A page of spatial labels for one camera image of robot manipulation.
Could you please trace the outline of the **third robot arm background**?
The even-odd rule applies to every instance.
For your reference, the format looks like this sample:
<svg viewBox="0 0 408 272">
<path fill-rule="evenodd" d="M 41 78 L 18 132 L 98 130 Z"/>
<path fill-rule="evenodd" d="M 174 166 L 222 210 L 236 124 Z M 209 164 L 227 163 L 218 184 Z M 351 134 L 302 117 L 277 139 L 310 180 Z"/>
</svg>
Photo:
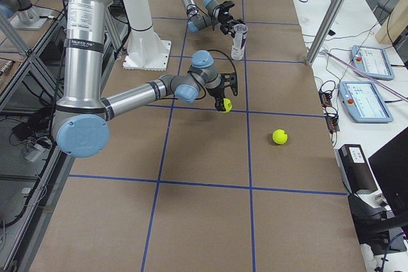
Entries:
<svg viewBox="0 0 408 272">
<path fill-rule="evenodd" d="M 1 15 L 12 18 L 11 24 L 16 29 L 40 29 L 52 17 L 52 9 L 36 8 L 31 0 L 1 0 Z"/>
</svg>

